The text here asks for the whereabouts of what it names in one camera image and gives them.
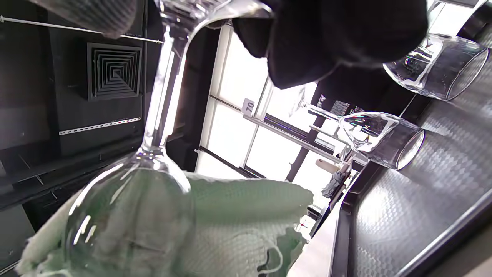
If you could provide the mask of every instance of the metal rod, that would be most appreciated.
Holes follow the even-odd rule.
[[[252,122],[252,123],[254,123],[254,124],[258,125],[258,126],[261,126],[261,127],[265,128],[265,129],[267,129],[269,131],[272,131],[275,134],[277,134],[277,135],[279,135],[281,137],[284,137],[284,138],[286,138],[286,139],[288,139],[288,140],[296,143],[297,145],[300,145],[301,147],[303,147],[303,148],[305,148],[305,149],[307,149],[309,151],[312,151],[312,152],[314,152],[314,153],[316,153],[318,155],[321,155],[322,157],[324,157],[324,158],[326,158],[326,159],[328,159],[328,160],[330,160],[332,162],[335,162],[335,163],[341,162],[341,160],[339,158],[334,157],[333,155],[330,155],[330,154],[326,153],[325,151],[322,151],[322,150],[320,150],[320,149],[312,146],[311,144],[306,143],[306,142],[304,142],[304,141],[302,141],[300,139],[291,137],[288,134],[286,134],[286,133],[284,133],[284,132],[282,132],[282,131],[280,131],[280,130],[272,127],[272,126],[270,126],[269,124],[266,124],[265,122],[263,122],[263,121],[261,121],[259,119],[254,119],[254,118],[247,117],[247,116],[243,116],[243,118],[246,119],[247,121],[250,121],[250,122]]]
[[[253,136],[251,137],[251,141],[249,142],[249,146],[247,148],[247,152],[246,152],[246,156],[245,156],[245,160],[243,162],[243,167],[245,168],[246,167],[246,163],[247,163],[247,160],[249,158],[249,155],[251,154],[251,149],[253,148],[253,143],[254,143],[254,139],[256,138],[256,134],[258,133],[258,129],[260,128],[260,126],[256,125],[254,127],[254,131],[253,131]]]
[[[316,107],[316,106],[314,106],[314,105],[308,104],[308,105],[307,105],[307,107],[309,108],[309,110],[310,110],[310,111],[312,111],[312,112],[314,112],[314,113],[317,113],[317,114],[319,114],[319,115],[321,115],[321,116],[323,116],[323,117],[325,117],[325,118],[328,118],[328,119],[335,119],[335,120],[337,120],[337,121],[338,121],[338,119],[339,119],[339,117],[338,117],[337,115],[332,114],[332,113],[330,113],[330,112],[328,112],[328,111],[325,111],[325,110],[323,110],[323,109],[321,109],[321,108],[318,108],[318,107]]]
[[[347,147],[350,147],[350,148],[351,148],[350,144],[348,144],[348,143],[344,142],[343,140],[341,140],[341,139],[339,139],[339,138],[337,138],[337,137],[335,137],[335,136],[330,135],[329,133],[325,132],[323,129],[321,129],[321,128],[319,128],[319,127],[316,127],[316,126],[314,126],[314,125],[310,125],[309,127],[311,128],[311,130],[316,131],[316,132],[318,132],[318,133],[322,133],[322,134],[324,134],[325,136],[331,137],[332,139],[336,139],[336,140],[340,141],[341,143],[343,143],[343,144],[347,145]]]
[[[82,32],[101,34],[101,35],[104,34],[102,32],[92,31],[92,30],[87,30],[87,29],[82,29],[82,28],[75,28],[75,27],[69,27],[69,26],[63,26],[63,25],[55,25],[55,24],[42,23],[42,22],[36,22],[36,21],[8,18],[8,17],[3,17],[2,15],[0,15],[0,23],[4,23],[5,21],[13,22],[13,23],[22,23],[22,24],[44,26],[44,27],[50,27],[50,28],[73,30],[73,31],[82,31]],[[148,39],[148,38],[142,38],[142,37],[136,37],[136,36],[130,36],[130,35],[121,35],[120,37],[149,41],[149,42],[155,42],[155,43],[162,43],[162,41],[160,41],[160,40],[154,40],[154,39]]]
[[[224,105],[226,105],[226,106],[229,106],[229,107],[231,107],[231,108],[235,109],[236,111],[239,111],[239,112],[241,111],[241,109],[240,109],[240,108],[238,108],[238,107],[236,107],[236,106],[232,105],[231,103],[228,103],[228,102],[226,102],[226,101],[224,101],[224,100],[222,100],[222,99],[220,99],[220,98],[218,98],[218,97],[215,97],[215,96],[213,96],[213,95],[209,95],[209,96],[210,96],[210,98],[214,99],[215,101],[219,101],[219,102],[221,102],[222,104],[224,104]]]
[[[249,176],[247,176],[244,172],[242,172],[239,168],[235,167],[233,164],[229,163],[228,161],[224,160],[222,157],[220,157],[219,155],[213,153],[212,151],[210,151],[209,149],[203,147],[203,146],[200,146],[198,148],[199,151],[202,151],[204,153],[207,153],[209,154],[210,156],[212,156],[214,159],[218,160],[219,162],[223,163],[225,166],[229,167],[230,169],[234,170],[235,172],[241,174],[242,176],[248,178]]]
[[[2,275],[4,275],[4,274],[6,274],[7,272],[9,272],[9,271],[11,271],[11,270],[13,270],[13,269],[17,266],[17,264],[18,264],[19,262],[20,262],[20,261],[17,261],[17,262],[15,262],[15,263],[13,263],[13,264],[11,264],[11,265],[7,266],[6,268],[4,268],[4,269],[0,270],[0,276],[2,276]]]
[[[258,114],[258,110],[260,109],[261,101],[263,100],[263,96],[265,95],[265,90],[267,89],[267,86],[268,86],[268,79],[269,79],[269,77],[267,75],[267,79],[265,80],[265,84],[263,85],[263,90],[261,91],[261,94],[260,94],[260,99],[258,100],[258,105],[256,106],[256,110],[254,111],[254,114],[253,114],[253,118],[256,118],[256,115]],[[251,154],[251,149],[253,148],[254,139],[256,138],[256,134],[258,133],[259,128],[260,127],[258,125],[256,125],[254,127],[253,136],[251,137],[251,141],[249,142],[246,156],[245,156],[244,161],[243,161],[243,168],[246,167],[246,163],[247,163],[247,160],[249,158],[249,155]]]

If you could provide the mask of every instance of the ceiling vent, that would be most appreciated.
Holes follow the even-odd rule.
[[[88,100],[138,96],[141,61],[140,47],[87,43]]]

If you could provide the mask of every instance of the hand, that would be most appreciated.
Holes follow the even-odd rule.
[[[270,78],[285,89],[320,80],[340,64],[374,67],[401,58],[427,33],[426,5],[283,0],[273,7],[275,19],[234,19],[233,26],[251,55],[268,59]]]

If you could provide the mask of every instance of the wine glass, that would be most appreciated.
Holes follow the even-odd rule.
[[[94,178],[71,207],[62,247],[76,277],[165,276],[171,270],[194,227],[190,184],[165,151],[189,42],[212,21],[269,11],[255,0],[155,3],[164,42],[142,146]]]
[[[384,64],[402,87],[424,96],[449,101],[462,93],[482,70],[489,49],[450,35],[428,35],[402,59]]]
[[[350,114],[341,117],[338,124],[353,149],[371,161],[395,170],[412,161],[425,137],[420,127],[383,112]]]

